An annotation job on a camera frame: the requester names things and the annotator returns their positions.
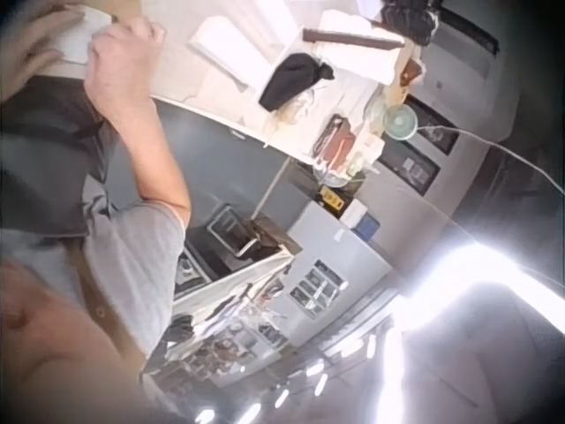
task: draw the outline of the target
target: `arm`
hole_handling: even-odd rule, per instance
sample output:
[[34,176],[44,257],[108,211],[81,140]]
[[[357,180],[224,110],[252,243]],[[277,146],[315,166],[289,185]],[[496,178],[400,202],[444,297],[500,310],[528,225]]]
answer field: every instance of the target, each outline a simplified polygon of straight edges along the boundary
[[165,31],[146,19],[115,24],[91,42],[85,90],[120,134],[140,197],[161,203],[188,225],[191,204],[149,88]]

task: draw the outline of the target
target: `gray t-shirt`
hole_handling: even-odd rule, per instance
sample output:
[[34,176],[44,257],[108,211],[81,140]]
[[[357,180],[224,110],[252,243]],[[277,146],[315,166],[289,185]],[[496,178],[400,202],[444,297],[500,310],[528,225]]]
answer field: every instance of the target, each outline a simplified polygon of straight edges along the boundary
[[[167,207],[152,202],[101,214],[108,198],[88,178],[83,194],[90,234],[84,252],[94,279],[147,356],[170,324],[178,256],[185,230]],[[2,230],[4,257],[33,270],[46,284],[86,310],[79,278],[64,246],[22,231]]]

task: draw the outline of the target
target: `skin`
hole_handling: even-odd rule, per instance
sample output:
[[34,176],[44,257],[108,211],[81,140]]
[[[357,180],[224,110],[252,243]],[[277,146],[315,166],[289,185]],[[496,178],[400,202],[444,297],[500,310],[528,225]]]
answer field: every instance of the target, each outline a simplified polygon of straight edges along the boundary
[[[20,13],[0,39],[2,102],[60,59],[59,52],[42,47],[49,37],[83,19],[75,5],[53,0],[41,2],[42,8],[38,4]],[[189,194],[149,96],[165,36],[162,27],[147,19],[100,32],[89,46],[85,90],[122,137],[140,196],[169,208],[185,227],[191,214]],[[18,416],[30,422],[85,422],[86,416],[108,422],[106,412],[115,416],[147,406],[113,344],[85,312],[5,258],[0,281],[3,395],[9,395]],[[72,416],[78,410],[79,419]]]

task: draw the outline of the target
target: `white cable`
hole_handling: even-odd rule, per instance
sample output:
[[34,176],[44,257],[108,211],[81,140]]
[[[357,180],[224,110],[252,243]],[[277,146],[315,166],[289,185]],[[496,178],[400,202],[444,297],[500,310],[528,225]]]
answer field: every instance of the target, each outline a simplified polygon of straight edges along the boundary
[[509,148],[505,148],[504,146],[501,146],[498,143],[495,143],[493,141],[489,141],[489,140],[485,140],[482,137],[479,137],[477,134],[474,134],[472,132],[469,131],[465,131],[465,130],[461,130],[459,128],[452,128],[450,126],[445,126],[445,125],[429,125],[429,126],[421,126],[418,128],[418,130],[435,130],[435,129],[441,129],[441,130],[446,130],[446,131],[451,131],[454,133],[461,133],[461,134],[465,134],[469,137],[472,137],[475,140],[478,140],[482,143],[487,144],[488,146],[492,146],[495,148],[499,148],[500,150],[502,150],[503,152],[508,153],[509,155],[511,155],[512,157],[514,157],[515,159],[517,159],[518,161],[525,163],[526,165],[531,166],[534,170],[536,170],[537,172],[539,172],[541,175],[543,175],[547,181],[549,181],[552,186],[554,186],[559,193],[561,193],[563,196],[565,196],[565,190],[563,190],[563,187],[561,187],[553,178],[551,178],[549,176],[549,174],[547,172],[545,172],[544,170],[542,170],[541,168],[539,168],[539,166],[531,163],[530,161],[524,159],[523,157],[521,157],[518,153],[513,152],[512,150],[510,150]]

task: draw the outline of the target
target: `gray wall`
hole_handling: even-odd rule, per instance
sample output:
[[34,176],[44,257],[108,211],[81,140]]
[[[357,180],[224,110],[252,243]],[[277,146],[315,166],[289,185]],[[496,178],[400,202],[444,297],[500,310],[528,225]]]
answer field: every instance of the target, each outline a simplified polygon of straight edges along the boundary
[[[191,226],[202,225],[212,211],[229,203],[251,214],[285,155],[263,148],[253,139],[241,140],[213,120],[167,103],[157,103],[167,140],[191,190]],[[110,165],[107,188],[117,207],[138,199],[132,166],[122,145]],[[298,218],[308,199],[282,180],[263,212],[285,230]]]

